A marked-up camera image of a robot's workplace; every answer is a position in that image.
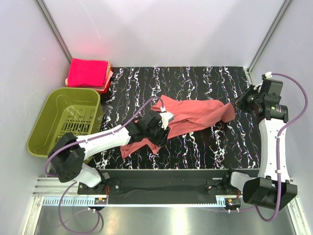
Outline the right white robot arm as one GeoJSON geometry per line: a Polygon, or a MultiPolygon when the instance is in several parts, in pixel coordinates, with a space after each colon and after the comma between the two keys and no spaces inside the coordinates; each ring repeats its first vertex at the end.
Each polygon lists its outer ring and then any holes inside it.
{"type": "Polygon", "coordinates": [[[222,181],[224,192],[240,190],[245,203],[272,210],[281,210],[296,195],[297,186],[290,183],[286,165],[286,128],[288,108],[281,105],[283,82],[263,78],[258,86],[249,88],[235,101],[236,106],[255,114],[261,134],[261,164],[256,178],[233,171],[222,181]]]}

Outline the salmon pink t shirt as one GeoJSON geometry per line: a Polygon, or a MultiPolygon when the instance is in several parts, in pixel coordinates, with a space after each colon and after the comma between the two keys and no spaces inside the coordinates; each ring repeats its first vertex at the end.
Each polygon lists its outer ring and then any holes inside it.
{"type": "Polygon", "coordinates": [[[183,100],[178,101],[165,95],[161,96],[167,111],[174,115],[169,123],[168,139],[196,132],[235,119],[235,109],[231,103],[224,104],[219,100],[183,100]]]}

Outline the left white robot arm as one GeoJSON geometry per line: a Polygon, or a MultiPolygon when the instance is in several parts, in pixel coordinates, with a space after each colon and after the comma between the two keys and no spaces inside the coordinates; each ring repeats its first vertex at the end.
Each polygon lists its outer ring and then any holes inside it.
{"type": "Polygon", "coordinates": [[[85,161],[99,152],[142,140],[162,146],[167,141],[169,123],[173,119],[174,115],[165,110],[150,111],[138,119],[107,131],[86,136],[75,136],[69,132],[58,140],[48,159],[61,183],[75,180],[85,184],[92,192],[100,194],[105,190],[106,180],[96,168],[88,166],[85,161]]]}

